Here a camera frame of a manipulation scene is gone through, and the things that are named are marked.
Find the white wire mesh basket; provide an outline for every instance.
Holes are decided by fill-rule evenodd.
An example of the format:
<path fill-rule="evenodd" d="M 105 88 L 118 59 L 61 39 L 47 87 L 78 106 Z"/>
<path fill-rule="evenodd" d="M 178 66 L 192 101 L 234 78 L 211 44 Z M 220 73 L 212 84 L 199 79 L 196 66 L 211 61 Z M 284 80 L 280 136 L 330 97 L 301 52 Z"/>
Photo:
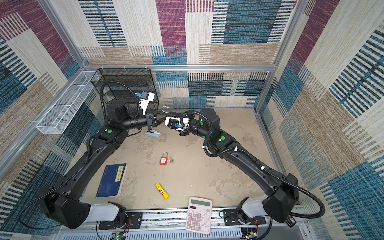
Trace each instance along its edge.
<path fill-rule="evenodd" d="M 97 81 L 99 76 L 93 71 L 81 72 L 43 116 L 36 128 L 43 134 L 63 134 L 91 92 L 93 88 L 91 79 Z"/>

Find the red padlock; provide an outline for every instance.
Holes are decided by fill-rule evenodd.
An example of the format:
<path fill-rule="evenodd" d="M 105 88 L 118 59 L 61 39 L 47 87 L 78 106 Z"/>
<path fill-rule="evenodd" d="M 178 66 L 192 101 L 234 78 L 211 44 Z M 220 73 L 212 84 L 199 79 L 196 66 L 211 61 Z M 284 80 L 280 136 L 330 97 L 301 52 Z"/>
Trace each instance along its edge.
<path fill-rule="evenodd" d="M 163 156 L 160 159 L 160 165 L 167 165 L 167 161 L 168 161 L 167 157 L 168 157 L 168 153 L 167 152 L 163 152 Z"/>

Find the calculator display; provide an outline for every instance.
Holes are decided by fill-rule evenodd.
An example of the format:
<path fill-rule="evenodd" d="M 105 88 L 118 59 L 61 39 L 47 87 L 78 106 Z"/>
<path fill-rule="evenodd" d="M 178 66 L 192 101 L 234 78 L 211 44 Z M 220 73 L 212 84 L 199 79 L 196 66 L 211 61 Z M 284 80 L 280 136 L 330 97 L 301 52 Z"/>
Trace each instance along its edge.
<path fill-rule="evenodd" d="M 204 206 L 208 206 L 208 207 L 211 205 L 210 202 L 204 202 L 204 201 L 199 201 L 199 200 L 194 200 L 194 199 L 191 200 L 191 203 L 192 204 L 198 204 L 198 205 L 204 205 Z"/>

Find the yellow label on book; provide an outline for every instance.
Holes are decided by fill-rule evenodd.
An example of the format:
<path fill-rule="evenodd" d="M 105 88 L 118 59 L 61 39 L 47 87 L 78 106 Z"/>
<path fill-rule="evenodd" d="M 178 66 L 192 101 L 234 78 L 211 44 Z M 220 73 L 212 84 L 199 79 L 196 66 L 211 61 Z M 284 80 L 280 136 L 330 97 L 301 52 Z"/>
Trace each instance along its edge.
<path fill-rule="evenodd" d="M 115 182 L 120 182 L 123 169 L 124 169 L 124 166 L 120 166 L 120 167 L 118 168 L 118 173 L 117 173 L 117 175 L 116 175 Z"/>

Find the yellow glue stick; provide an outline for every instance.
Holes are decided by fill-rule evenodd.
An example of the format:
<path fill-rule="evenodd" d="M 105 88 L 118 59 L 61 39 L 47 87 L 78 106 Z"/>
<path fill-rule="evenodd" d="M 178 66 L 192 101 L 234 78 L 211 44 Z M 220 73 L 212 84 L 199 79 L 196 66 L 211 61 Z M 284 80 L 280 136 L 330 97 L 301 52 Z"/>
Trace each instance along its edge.
<path fill-rule="evenodd" d="M 165 200 L 169 198 L 168 193 L 161 187 L 160 183 L 155 185 Z"/>

